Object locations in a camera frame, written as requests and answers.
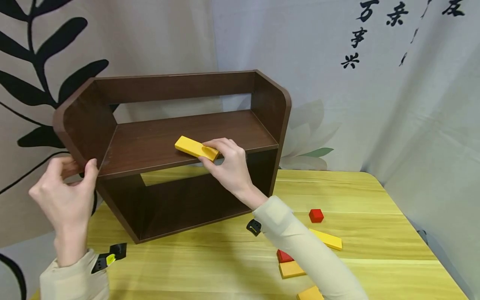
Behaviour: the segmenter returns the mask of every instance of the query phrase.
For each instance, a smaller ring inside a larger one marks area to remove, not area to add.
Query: hand
[[[225,158],[220,166],[216,166],[208,158],[199,157],[205,168],[224,188],[252,210],[268,200],[250,179],[245,150],[238,147],[233,140],[226,138],[214,139],[203,143],[203,145],[217,149]]]
[[[88,161],[82,181],[63,182],[80,172],[71,156],[53,158],[40,180],[28,191],[56,231],[55,248],[60,267],[76,263],[86,253],[87,226],[98,175],[96,159]]]

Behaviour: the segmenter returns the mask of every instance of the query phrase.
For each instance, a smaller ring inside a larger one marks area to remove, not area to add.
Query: red wooden block
[[[288,263],[294,261],[294,259],[291,258],[290,255],[286,254],[281,250],[276,251],[276,257],[278,258],[279,263]]]
[[[320,223],[324,220],[324,215],[320,209],[312,209],[308,214],[312,223]]]

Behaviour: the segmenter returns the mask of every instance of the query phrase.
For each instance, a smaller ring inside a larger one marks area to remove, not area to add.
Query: table
[[[179,167],[143,174],[146,184],[203,174]],[[371,300],[466,299],[380,183],[362,172],[279,170],[275,194],[307,227],[343,239],[334,252]],[[322,223],[308,212],[321,208]],[[125,242],[127,257],[108,268],[112,300],[294,300],[314,284],[281,279],[276,248],[245,229],[251,214],[135,245],[108,207],[92,217],[88,244],[108,252]]]

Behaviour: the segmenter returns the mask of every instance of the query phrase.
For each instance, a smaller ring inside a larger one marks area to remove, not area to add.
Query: dark brown shelf
[[[117,125],[99,177],[115,178],[198,162],[175,149],[181,135],[199,142],[227,137],[247,153],[278,148],[251,110],[125,123]]]
[[[140,242],[251,211],[210,174],[147,186],[143,201]]]
[[[243,93],[249,110],[126,124],[109,106]],[[288,92],[258,70],[90,78],[55,110],[53,129],[81,167],[97,159],[96,190],[140,243],[250,211],[211,174],[145,186],[141,173],[198,162],[175,149],[180,136],[233,139],[252,183],[271,196],[290,108]]]

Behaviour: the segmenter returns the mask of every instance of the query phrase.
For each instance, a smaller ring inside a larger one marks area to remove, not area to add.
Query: sleeve
[[[270,197],[253,215],[262,224],[264,235],[299,264],[325,299],[368,299],[347,266],[278,197]]]
[[[98,254],[89,249],[77,263],[60,268],[55,259],[40,275],[40,298],[45,300],[107,300],[106,269],[91,274]]]

